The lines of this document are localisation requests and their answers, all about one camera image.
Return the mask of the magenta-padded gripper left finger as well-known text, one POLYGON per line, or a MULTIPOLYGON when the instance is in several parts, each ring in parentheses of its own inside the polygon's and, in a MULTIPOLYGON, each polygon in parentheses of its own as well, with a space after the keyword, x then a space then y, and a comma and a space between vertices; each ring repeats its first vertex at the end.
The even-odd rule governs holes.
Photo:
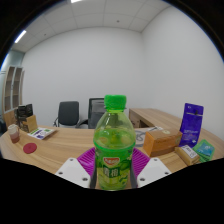
POLYGON ((56 175, 83 188, 94 188, 97 182, 95 148, 91 148, 78 158, 68 158, 56 175))

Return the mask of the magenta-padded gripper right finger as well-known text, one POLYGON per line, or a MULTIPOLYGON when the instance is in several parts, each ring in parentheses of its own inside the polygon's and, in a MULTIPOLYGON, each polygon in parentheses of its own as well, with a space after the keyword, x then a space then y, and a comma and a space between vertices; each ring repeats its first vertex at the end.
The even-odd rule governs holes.
POLYGON ((171 171, 159 158, 149 158, 137 148, 133 150, 131 164, 131 186, 133 188, 143 187, 170 174, 171 171))

